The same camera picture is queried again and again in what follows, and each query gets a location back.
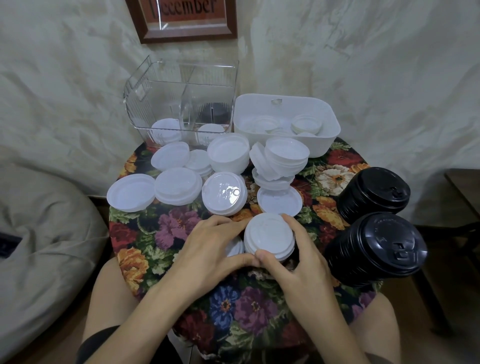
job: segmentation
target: white storage box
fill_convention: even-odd
[[[299,136],[291,130],[293,119],[300,115],[313,116],[322,122],[322,127],[315,137]],[[279,120],[281,129],[277,132],[252,132],[250,126],[254,120],[265,116]],[[236,133],[248,138],[250,146],[257,142],[265,145],[267,139],[273,136],[288,136],[304,143],[310,150],[310,158],[324,155],[340,134],[340,124],[330,105],[313,97],[241,95],[235,101],[233,125]]]

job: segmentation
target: floral tablecloth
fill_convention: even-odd
[[[132,173],[159,174],[150,159],[156,148],[145,144],[127,160],[120,178]],[[240,221],[261,213],[253,182],[253,165],[243,177],[248,188],[244,208],[232,216]],[[337,138],[328,152],[311,158],[291,184],[301,194],[303,208],[296,219],[307,229],[320,251],[348,224],[336,210],[336,197],[355,173],[368,168],[363,158]],[[194,226],[211,216],[201,195],[187,206],[169,206],[155,200],[147,209],[125,213],[110,208],[109,229],[113,250],[125,281],[142,299],[170,268]],[[286,262],[293,270],[298,250]],[[375,296],[376,287],[362,290],[332,282],[345,320],[352,322]],[[174,327],[176,333],[197,345],[208,358],[220,362],[247,361],[254,349],[313,346],[289,311],[277,282],[264,269],[244,268],[197,300]]]

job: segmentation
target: white wall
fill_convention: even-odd
[[[140,143],[122,90],[148,54],[238,57],[242,93],[329,102],[341,136],[412,188],[415,223],[473,220],[446,168],[480,168],[475,0],[237,0],[237,41],[142,46],[122,0],[0,3],[0,158],[104,193]]]

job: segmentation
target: beige cushion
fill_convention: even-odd
[[[0,166],[0,231],[22,237],[0,261],[0,363],[28,345],[75,298],[108,238],[95,206],[72,183]]]

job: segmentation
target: blue flower pattern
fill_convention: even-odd
[[[232,286],[218,286],[210,296],[210,316],[213,324],[220,330],[230,328],[235,314],[235,302],[240,298],[240,292]]]

